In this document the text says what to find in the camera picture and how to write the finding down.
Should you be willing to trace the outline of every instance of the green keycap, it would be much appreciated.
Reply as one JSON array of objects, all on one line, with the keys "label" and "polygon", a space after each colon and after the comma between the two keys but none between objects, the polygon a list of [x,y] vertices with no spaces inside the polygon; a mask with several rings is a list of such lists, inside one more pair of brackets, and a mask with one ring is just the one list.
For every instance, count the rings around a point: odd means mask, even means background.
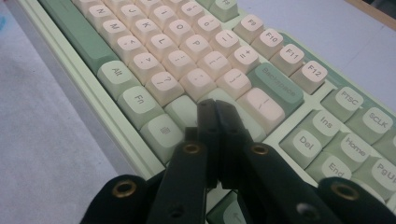
[{"label": "green keycap", "polygon": [[229,21],[239,15],[236,0],[216,0],[209,11],[223,22]]},{"label": "green keycap", "polygon": [[98,78],[114,100],[129,88],[140,86],[139,80],[121,61],[103,64],[98,71]]},{"label": "green keycap", "polygon": [[303,91],[270,63],[262,63],[247,77],[253,87],[264,90],[290,115],[304,100]]},{"label": "green keycap", "polygon": [[209,9],[215,0],[196,0],[197,3],[199,3],[202,7]]},{"label": "green keycap", "polygon": [[169,162],[175,147],[184,138],[184,133],[167,114],[152,119],[140,132],[163,163]]},{"label": "green keycap", "polygon": [[79,56],[96,74],[102,64],[119,58],[70,0],[39,0]]}]

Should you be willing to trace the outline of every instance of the cream keycap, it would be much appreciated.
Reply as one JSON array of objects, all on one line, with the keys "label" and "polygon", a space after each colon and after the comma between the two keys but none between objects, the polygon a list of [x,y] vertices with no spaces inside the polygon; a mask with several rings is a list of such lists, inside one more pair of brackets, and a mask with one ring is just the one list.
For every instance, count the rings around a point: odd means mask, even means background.
[{"label": "cream keycap", "polygon": [[283,109],[258,88],[253,88],[237,101],[265,130],[270,133],[284,118]]},{"label": "cream keycap", "polygon": [[186,93],[195,102],[216,88],[216,83],[201,68],[196,68],[190,71],[186,76],[182,77],[179,82]]},{"label": "cream keycap", "polygon": [[180,49],[185,51],[195,62],[213,51],[209,43],[201,35],[192,35],[180,45]]},{"label": "cream keycap", "polygon": [[117,13],[117,17],[128,27],[128,29],[131,29],[136,21],[148,18],[140,7],[137,7],[134,4],[121,7],[120,11]]},{"label": "cream keycap", "polygon": [[274,29],[266,29],[251,43],[251,47],[257,50],[264,58],[270,60],[275,53],[283,47],[283,35]]},{"label": "cream keycap", "polygon": [[251,82],[240,70],[234,68],[220,77],[216,84],[235,100],[251,89]]},{"label": "cream keycap", "polygon": [[155,74],[165,72],[165,68],[151,53],[145,52],[134,56],[128,67],[143,85]]},{"label": "cream keycap", "polygon": [[167,105],[184,92],[180,83],[168,72],[155,74],[148,80],[145,87],[160,106]]},{"label": "cream keycap", "polygon": [[276,53],[270,59],[270,62],[289,77],[303,65],[304,52],[295,45],[288,44]]},{"label": "cream keycap", "polygon": [[222,30],[219,20],[210,14],[201,17],[192,25],[192,29],[196,34],[203,36],[207,41],[210,41]]},{"label": "cream keycap", "polygon": [[321,64],[310,61],[297,70],[290,79],[299,85],[306,93],[312,94],[323,84],[328,72]]},{"label": "cream keycap", "polygon": [[198,67],[206,71],[213,80],[217,80],[232,69],[230,62],[218,51],[208,53],[198,61]]},{"label": "cream keycap", "polygon": [[113,46],[113,49],[125,64],[128,64],[134,55],[148,51],[140,40],[133,35],[120,37],[117,40],[117,44]]},{"label": "cream keycap", "polygon": [[176,80],[180,80],[197,67],[192,58],[183,50],[171,52],[163,59],[163,66]]},{"label": "cream keycap", "polygon": [[262,19],[249,14],[233,28],[233,31],[251,44],[264,31],[264,25]]}]

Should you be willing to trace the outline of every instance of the desk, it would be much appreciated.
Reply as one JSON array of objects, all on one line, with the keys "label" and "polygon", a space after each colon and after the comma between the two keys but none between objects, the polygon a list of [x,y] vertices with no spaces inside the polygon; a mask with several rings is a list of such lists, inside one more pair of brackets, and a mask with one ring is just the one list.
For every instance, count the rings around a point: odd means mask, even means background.
[{"label": "desk", "polygon": [[[396,111],[396,32],[343,0],[238,5]],[[0,14],[0,223],[79,223],[108,179],[133,170],[15,1]]]}]

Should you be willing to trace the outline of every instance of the gray surface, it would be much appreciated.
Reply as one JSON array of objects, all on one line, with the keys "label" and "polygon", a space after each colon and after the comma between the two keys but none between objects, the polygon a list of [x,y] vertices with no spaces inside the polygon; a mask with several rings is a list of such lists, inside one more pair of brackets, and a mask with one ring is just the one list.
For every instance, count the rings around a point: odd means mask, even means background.
[{"label": "gray surface", "polygon": [[[396,110],[394,31],[343,0],[238,4]],[[131,170],[33,27],[12,10],[22,28],[0,2],[7,19],[0,30],[0,223],[78,223],[107,180]]]},{"label": "gray surface", "polygon": [[107,180],[132,170],[111,165],[115,146],[67,75],[0,8],[0,223],[79,223]]}]

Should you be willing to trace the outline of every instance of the black plastic part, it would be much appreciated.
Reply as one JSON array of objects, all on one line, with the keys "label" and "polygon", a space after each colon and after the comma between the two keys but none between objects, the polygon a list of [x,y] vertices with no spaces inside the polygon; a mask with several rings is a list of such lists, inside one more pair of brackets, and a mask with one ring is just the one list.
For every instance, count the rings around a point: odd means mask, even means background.
[{"label": "black plastic part", "polygon": [[[241,156],[244,184],[238,192],[256,195],[262,206],[249,205],[248,214],[255,223],[342,223],[270,146],[253,143]],[[257,204],[247,197],[245,203]],[[263,222],[262,209],[266,212]]]},{"label": "black plastic part", "polygon": [[212,99],[198,104],[198,142],[207,148],[207,187],[214,189],[219,176],[219,140],[220,128],[216,111],[216,102]]},{"label": "black plastic part", "polygon": [[323,179],[318,196],[345,223],[396,223],[396,216],[356,183],[339,177]]},{"label": "black plastic part", "polygon": [[130,224],[142,220],[141,208],[147,190],[146,181],[139,176],[115,177],[95,196],[80,223]]},{"label": "black plastic part", "polygon": [[148,224],[203,224],[206,206],[205,145],[177,146],[149,212]]},{"label": "black plastic part", "polygon": [[233,105],[217,101],[216,107],[221,127],[219,180],[224,189],[238,189],[242,148],[252,139]]}]

